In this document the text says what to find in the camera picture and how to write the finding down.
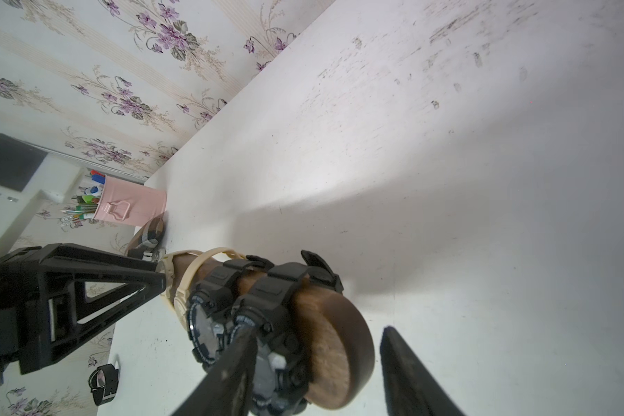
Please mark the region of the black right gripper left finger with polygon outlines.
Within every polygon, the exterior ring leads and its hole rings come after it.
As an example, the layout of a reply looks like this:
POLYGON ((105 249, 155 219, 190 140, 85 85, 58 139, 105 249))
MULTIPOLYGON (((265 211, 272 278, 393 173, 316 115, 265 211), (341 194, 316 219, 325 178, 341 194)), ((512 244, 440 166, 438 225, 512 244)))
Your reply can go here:
POLYGON ((239 329, 222 357, 173 415, 247 415, 257 353, 257 330, 239 329))

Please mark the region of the brown wooden watch stand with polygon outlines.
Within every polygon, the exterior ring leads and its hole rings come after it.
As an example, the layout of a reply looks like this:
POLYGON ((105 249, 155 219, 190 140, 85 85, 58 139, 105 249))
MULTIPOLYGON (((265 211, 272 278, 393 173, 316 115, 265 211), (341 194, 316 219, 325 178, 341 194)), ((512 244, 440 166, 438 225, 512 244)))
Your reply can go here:
MULTIPOLYGON (((192 256, 174 260, 178 278, 192 260, 192 256)), ((220 254, 205 263, 192 280, 190 295, 213 269, 228 260, 231 259, 220 254)), ((247 294, 267 271, 251 270, 239 278, 237 299, 247 294)), ((291 311, 296 334, 308 353, 310 384, 304 395, 307 405, 328 410, 346 407, 374 370, 374 344, 364 317, 343 293, 312 284, 308 277, 294 294, 291 311)))

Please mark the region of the black digital watch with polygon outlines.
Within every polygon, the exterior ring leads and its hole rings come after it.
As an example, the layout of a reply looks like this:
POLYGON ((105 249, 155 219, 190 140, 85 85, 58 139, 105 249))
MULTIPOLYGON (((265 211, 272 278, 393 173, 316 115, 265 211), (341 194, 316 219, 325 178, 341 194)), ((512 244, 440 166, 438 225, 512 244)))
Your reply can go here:
POLYGON ((239 296, 237 281, 251 270, 267 271, 271 261, 249 255, 232 259, 213 269, 197 284, 188 299, 187 333, 192 354, 208 372, 223 355, 233 330, 232 306, 239 296))
POLYGON ((251 395, 255 415, 293 415, 307 406, 310 384, 308 353, 295 331, 291 303, 308 277, 312 284, 343 292, 340 277, 312 251, 301 251, 303 263, 270 268, 234 303, 235 339, 245 329, 257 330, 258 353, 251 395))

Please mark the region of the beige strap watch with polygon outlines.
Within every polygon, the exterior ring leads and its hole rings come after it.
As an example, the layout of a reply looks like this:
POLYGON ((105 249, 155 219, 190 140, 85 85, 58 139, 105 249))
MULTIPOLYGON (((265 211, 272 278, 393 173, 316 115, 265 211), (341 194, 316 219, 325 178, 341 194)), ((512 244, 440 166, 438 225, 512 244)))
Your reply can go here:
POLYGON ((246 260, 247 258, 243 253, 239 253, 233 249, 217 247, 209 251, 175 251, 164 255, 157 264, 157 272, 163 273, 166 278, 166 289, 161 296, 164 298, 166 304, 171 307, 171 310, 175 312, 184 330, 187 330, 187 300, 190 296, 192 280, 205 263, 220 254, 227 256, 229 259, 246 260), (177 272, 174 260, 180 256, 192 256, 193 260, 185 270, 180 272, 181 277, 178 278, 177 276, 179 273, 177 272))

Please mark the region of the thin black band watch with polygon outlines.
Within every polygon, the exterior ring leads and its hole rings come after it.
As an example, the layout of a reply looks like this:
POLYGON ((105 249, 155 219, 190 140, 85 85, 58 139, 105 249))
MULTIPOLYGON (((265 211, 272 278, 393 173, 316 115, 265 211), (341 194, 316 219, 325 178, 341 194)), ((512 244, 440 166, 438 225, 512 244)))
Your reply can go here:
POLYGON ((88 378, 88 386, 97 407, 111 402, 117 395, 120 370, 108 363, 95 369, 88 378))

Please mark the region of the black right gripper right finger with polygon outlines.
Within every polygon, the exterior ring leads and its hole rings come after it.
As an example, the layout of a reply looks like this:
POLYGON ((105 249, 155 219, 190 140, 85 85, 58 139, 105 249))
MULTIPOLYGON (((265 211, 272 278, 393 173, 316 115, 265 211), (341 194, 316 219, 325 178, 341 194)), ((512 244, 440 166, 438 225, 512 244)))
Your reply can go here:
POLYGON ((465 415, 394 327, 384 329, 380 353, 388 415, 465 415))

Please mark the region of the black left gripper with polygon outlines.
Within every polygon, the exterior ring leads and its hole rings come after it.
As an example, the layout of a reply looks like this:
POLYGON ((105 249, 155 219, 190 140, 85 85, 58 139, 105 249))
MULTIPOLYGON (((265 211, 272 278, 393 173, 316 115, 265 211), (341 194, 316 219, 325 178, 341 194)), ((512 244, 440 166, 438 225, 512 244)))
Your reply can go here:
POLYGON ((154 263, 78 244, 2 256, 0 386, 12 362, 22 374, 54 365, 165 289, 154 263))

